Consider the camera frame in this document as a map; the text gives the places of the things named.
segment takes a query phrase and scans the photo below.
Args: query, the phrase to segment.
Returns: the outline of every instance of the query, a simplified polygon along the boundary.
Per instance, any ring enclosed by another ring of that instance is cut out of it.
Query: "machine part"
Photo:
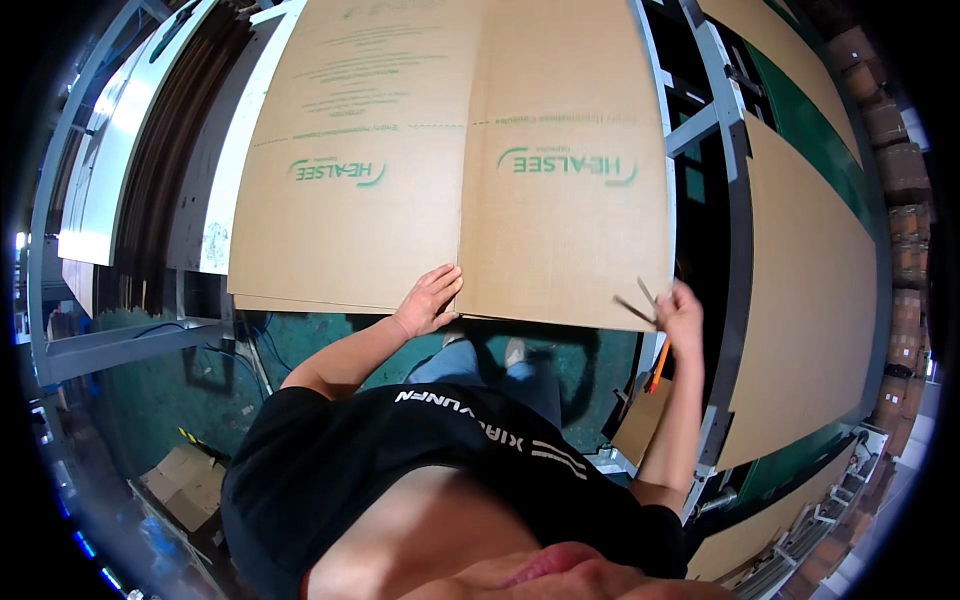
[[[700,518],[700,515],[706,511],[714,509],[727,510],[736,503],[736,490],[732,486],[726,486],[720,491],[720,495],[710,500],[695,504],[693,507],[694,519]]]

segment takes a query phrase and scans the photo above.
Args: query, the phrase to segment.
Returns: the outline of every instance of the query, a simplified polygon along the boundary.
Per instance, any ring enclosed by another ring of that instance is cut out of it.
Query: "corrugated cardboard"
[[[754,277],[719,470],[766,456],[855,408],[875,327],[870,235],[789,143],[753,115],[746,123]]]
[[[891,241],[925,242],[930,239],[930,213],[926,204],[890,206],[887,215]]]
[[[225,472],[196,446],[181,444],[140,481],[187,531],[194,532],[220,508]]]
[[[244,167],[229,291],[390,310],[459,261],[458,312],[650,330],[612,302],[642,304],[637,275],[668,291],[673,263],[629,6],[400,4],[304,7]]]
[[[926,283],[926,242],[897,242],[892,246],[894,285],[923,287]]]
[[[917,144],[904,142],[881,148],[875,157],[884,192],[930,187],[924,155]]]
[[[642,306],[637,275],[667,292],[672,260],[657,91],[629,6],[490,2],[478,56],[456,309],[639,329],[612,297]]]
[[[858,104],[870,104],[881,100],[880,87],[876,84],[874,73],[866,63],[860,63],[843,74],[850,94]]]
[[[906,380],[906,393],[903,397],[903,404],[900,407],[900,414],[906,419],[915,419],[920,412],[920,401],[924,399],[924,372],[917,372],[916,377],[910,377]]]
[[[893,100],[883,100],[862,109],[863,124],[870,134],[870,144],[883,148],[909,141],[903,116]]]
[[[770,59],[817,107],[861,163],[853,127],[827,68],[804,39],[764,0],[700,0],[709,16]]]
[[[800,572],[795,572],[780,588],[780,597],[784,600],[808,600],[817,585],[806,580]]]
[[[910,433],[913,431],[913,421],[912,419],[900,419],[897,423],[897,427],[894,431],[890,432],[890,441],[887,442],[887,447],[884,448],[884,451],[890,456],[901,456],[903,454],[903,449],[906,448],[906,443],[910,440]],[[886,491],[881,488],[876,491],[878,494],[886,494]]]
[[[832,39],[828,42],[827,48],[841,71],[876,58],[874,46],[859,25]]]
[[[793,526],[804,505],[817,504],[830,485],[840,482],[854,446],[851,442],[819,472],[771,506],[704,540],[690,559],[686,578],[714,581],[768,549]]]
[[[920,326],[920,291],[894,290],[894,327]]]
[[[663,414],[663,406],[673,388],[673,382],[661,379],[657,390],[652,394],[644,394],[642,388],[643,386],[640,386],[639,394],[634,398],[627,416],[623,418],[620,428],[611,440],[613,447],[637,467],[647,451],[647,445],[654,437],[654,431],[657,430],[657,423],[660,422],[660,415]]]
[[[919,327],[893,327],[890,330],[890,346],[887,349],[887,364],[901,365],[909,369],[917,364],[920,347]]]
[[[884,375],[880,384],[880,396],[876,400],[874,412],[867,418],[867,422],[882,429],[882,423],[889,422],[890,419],[899,419],[906,399],[906,391],[906,379]]]

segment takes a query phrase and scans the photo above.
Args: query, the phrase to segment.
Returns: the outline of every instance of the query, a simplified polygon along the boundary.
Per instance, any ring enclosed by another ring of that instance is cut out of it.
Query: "brown cardboard box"
[[[890,347],[887,349],[887,364],[901,365],[913,369],[917,363],[917,350],[920,348],[919,327],[893,327],[890,330]]]
[[[813,549],[813,556],[827,564],[840,564],[849,549],[848,543],[853,536],[853,529],[841,525],[833,528],[828,536]]]
[[[930,239],[930,213],[926,204],[905,204],[887,208],[890,239],[894,242],[926,242]]]
[[[917,144],[904,142],[881,148],[875,152],[875,157],[884,192],[930,187],[924,155]]]
[[[883,99],[874,74],[866,63],[861,62],[851,67],[844,71],[843,76],[847,80],[850,94],[858,104],[872,104]]]
[[[863,123],[870,134],[870,145],[883,148],[910,141],[903,116],[893,100],[883,100],[862,110]]]
[[[870,525],[873,524],[873,522],[873,515],[858,509],[853,510],[853,535],[850,538],[850,546],[856,546],[860,543],[863,534],[867,533],[867,530],[870,529]]]
[[[920,326],[920,291],[894,290],[894,327]]]
[[[780,597],[784,600],[808,600],[817,585],[806,580],[802,573],[794,573],[780,588]]]
[[[874,46],[859,25],[832,39],[827,44],[827,48],[841,71],[876,58]]]
[[[894,285],[923,287],[926,285],[926,242],[897,242],[893,245]]]
[[[900,414],[906,419],[915,419],[920,410],[920,401],[924,397],[924,387],[926,381],[923,376],[910,377],[906,380],[906,393],[903,396],[903,402],[900,404]]]
[[[874,412],[868,417],[868,422],[882,429],[881,422],[888,422],[890,418],[900,419],[906,389],[906,379],[884,375],[880,383],[880,396],[876,400]]]
[[[910,440],[910,432],[913,431],[913,420],[912,419],[900,419],[897,423],[896,430],[890,433],[890,441],[887,442],[887,447],[884,451],[890,456],[901,456],[903,454],[903,449],[906,448],[906,443]],[[883,488],[878,489],[874,492],[873,496],[877,494],[886,494],[886,491]]]
[[[194,532],[220,508],[225,472],[196,446],[181,444],[140,481],[187,531]]]
[[[833,574],[833,571],[836,570],[836,567],[840,565],[841,561],[836,564],[827,562],[824,559],[818,557],[816,554],[811,554],[806,557],[806,560],[800,563],[800,568],[797,569],[798,573],[801,573],[808,582],[813,585],[819,584],[822,580],[826,579]]]

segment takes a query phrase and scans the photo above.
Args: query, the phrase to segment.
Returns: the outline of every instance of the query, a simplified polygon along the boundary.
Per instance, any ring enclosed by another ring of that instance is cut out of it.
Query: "metal frame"
[[[232,334],[232,308],[230,308],[222,312],[221,320],[184,319],[176,321],[179,326],[165,326],[149,332],[147,331],[151,327],[156,327],[158,323],[85,334],[52,342],[47,342],[45,338],[41,281],[43,240],[47,212],[50,209],[67,134],[73,129],[77,110],[93,81],[94,72],[107,57],[124,27],[140,9],[146,9],[146,12],[154,18],[170,14],[169,9],[165,12],[159,5],[162,3],[151,0],[130,0],[120,9],[94,46],[81,70],[80,77],[73,84],[43,159],[40,181],[34,198],[34,213],[30,222],[32,243],[29,248],[32,252],[27,259],[27,318],[30,323],[30,344],[34,356],[36,380],[40,386],[57,384],[71,377],[181,348],[214,342]]]

